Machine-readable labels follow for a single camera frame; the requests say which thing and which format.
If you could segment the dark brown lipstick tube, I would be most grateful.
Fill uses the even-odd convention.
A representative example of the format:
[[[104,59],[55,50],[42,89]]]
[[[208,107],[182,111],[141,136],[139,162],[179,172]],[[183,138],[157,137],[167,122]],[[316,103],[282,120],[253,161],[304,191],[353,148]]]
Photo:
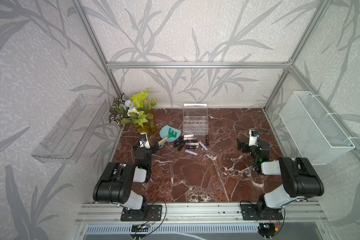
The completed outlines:
[[[209,146],[209,144],[210,144],[209,135],[206,135],[206,146]]]

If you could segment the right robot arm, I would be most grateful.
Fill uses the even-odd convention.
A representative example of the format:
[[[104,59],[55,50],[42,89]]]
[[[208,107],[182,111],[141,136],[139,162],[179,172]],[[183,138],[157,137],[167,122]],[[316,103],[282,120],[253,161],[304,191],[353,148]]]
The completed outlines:
[[[269,160],[270,144],[253,138],[237,139],[238,150],[250,154],[254,171],[260,175],[280,176],[282,183],[271,192],[262,194],[256,203],[258,212],[279,210],[292,202],[319,197],[324,194],[324,184],[307,158],[279,157]]]

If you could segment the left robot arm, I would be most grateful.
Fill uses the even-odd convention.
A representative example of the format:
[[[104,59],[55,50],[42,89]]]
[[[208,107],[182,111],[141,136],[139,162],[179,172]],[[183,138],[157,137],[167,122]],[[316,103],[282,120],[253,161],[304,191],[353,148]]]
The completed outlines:
[[[99,203],[120,205],[130,211],[148,210],[144,196],[132,190],[133,183],[147,183],[152,174],[152,154],[159,150],[159,143],[147,147],[148,140],[140,140],[134,145],[135,162],[107,164],[93,190],[93,199]]]

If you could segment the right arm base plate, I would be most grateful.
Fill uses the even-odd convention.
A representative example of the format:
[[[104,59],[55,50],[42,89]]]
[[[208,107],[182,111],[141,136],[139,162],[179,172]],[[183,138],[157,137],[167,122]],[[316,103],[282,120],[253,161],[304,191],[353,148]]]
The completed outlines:
[[[281,209],[258,207],[258,205],[249,203],[240,204],[240,209],[244,221],[280,221],[284,219]]]

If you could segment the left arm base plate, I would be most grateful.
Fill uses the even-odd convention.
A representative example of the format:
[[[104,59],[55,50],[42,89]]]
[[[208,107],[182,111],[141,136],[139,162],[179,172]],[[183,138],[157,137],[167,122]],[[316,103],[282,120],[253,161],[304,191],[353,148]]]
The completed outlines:
[[[161,220],[163,213],[162,205],[148,205],[147,207],[140,210],[127,210],[123,208],[121,221],[122,222],[140,222],[148,221],[155,222]]]

